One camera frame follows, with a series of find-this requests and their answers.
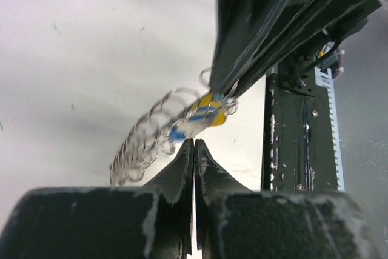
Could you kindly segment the metal key organizer blue handle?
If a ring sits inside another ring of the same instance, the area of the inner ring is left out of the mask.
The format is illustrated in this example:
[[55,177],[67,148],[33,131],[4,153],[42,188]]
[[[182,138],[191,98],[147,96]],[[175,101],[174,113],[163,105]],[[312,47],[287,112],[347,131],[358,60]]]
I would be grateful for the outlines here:
[[[219,93],[227,118],[238,109],[238,99],[233,95],[237,86],[238,84],[234,83],[227,93]],[[217,94],[211,90],[201,93],[195,89],[177,87],[157,100],[134,123],[110,163],[110,185],[125,186],[127,183],[137,183],[143,179],[146,169],[159,157],[174,155],[176,145],[184,140],[170,141],[171,129],[191,117],[194,103],[208,93]]]

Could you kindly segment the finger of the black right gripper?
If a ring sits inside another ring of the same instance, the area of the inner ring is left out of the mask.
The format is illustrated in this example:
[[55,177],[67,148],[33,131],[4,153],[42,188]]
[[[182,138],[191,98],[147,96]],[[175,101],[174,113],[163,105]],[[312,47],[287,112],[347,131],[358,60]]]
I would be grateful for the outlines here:
[[217,0],[217,38],[209,86],[242,95],[286,58],[298,73],[328,42],[361,30],[379,0]]

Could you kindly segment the blue tag key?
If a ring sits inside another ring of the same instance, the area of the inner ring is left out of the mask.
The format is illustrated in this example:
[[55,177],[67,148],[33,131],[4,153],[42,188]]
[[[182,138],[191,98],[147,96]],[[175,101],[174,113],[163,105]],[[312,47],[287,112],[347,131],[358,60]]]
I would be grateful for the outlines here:
[[220,126],[225,121],[226,115],[222,109],[213,106],[200,107],[191,117],[171,129],[169,140],[179,142],[194,138],[206,128]]

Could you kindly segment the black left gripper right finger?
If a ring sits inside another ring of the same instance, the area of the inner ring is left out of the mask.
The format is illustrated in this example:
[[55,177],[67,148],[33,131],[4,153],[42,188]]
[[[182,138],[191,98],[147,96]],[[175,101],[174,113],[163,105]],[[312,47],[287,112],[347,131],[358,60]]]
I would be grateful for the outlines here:
[[379,258],[358,205],[343,192],[254,192],[205,142],[193,148],[197,246],[204,258]]

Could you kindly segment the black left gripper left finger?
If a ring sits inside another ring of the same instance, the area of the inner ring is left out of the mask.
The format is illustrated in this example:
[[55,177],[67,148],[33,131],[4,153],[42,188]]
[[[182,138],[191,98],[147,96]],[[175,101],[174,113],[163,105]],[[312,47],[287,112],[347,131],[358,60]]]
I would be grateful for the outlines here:
[[2,258],[185,258],[192,251],[193,140],[141,187],[44,187],[18,201]]

